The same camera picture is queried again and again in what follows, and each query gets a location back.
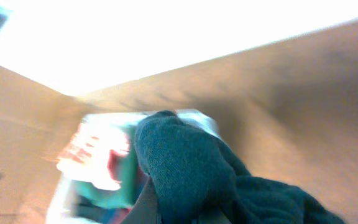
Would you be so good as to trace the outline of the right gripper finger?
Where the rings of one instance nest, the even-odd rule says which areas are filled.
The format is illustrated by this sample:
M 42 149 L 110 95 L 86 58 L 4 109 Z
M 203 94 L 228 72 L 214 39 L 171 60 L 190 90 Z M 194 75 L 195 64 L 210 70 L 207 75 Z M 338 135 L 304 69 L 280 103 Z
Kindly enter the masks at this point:
M 150 177 L 128 214 L 128 224 L 159 224 L 158 199 Z

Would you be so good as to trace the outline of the dark teal garment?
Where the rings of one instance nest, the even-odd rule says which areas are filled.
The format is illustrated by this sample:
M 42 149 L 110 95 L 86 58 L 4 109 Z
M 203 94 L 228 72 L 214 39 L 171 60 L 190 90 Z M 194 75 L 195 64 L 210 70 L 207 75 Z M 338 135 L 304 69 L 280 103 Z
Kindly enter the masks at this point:
M 190 223 L 210 209 L 231 223 L 341 223 L 301 188 L 252 175 L 224 141 L 172 111 L 144 118 L 133 144 L 163 223 Z

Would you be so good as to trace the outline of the pink printed t-shirt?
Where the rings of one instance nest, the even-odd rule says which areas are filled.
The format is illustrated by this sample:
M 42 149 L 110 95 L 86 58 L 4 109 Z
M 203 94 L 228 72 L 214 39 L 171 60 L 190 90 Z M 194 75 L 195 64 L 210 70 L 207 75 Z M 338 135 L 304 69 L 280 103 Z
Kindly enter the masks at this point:
M 122 184 L 117 167 L 129 153 L 129 140 L 121 129 L 81 123 L 59 154 L 57 169 L 71 180 L 115 191 Z

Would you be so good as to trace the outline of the green t-shirt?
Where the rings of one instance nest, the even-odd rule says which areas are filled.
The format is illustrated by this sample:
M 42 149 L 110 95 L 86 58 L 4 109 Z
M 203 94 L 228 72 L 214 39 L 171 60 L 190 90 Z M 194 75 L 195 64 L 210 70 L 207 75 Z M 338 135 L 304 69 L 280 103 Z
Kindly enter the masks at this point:
M 131 208 L 135 204 L 137 157 L 133 145 L 135 126 L 112 126 L 99 139 L 99 167 L 91 172 L 93 180 L 75 180 L 75 192 L 93 205 L 105 209 Z

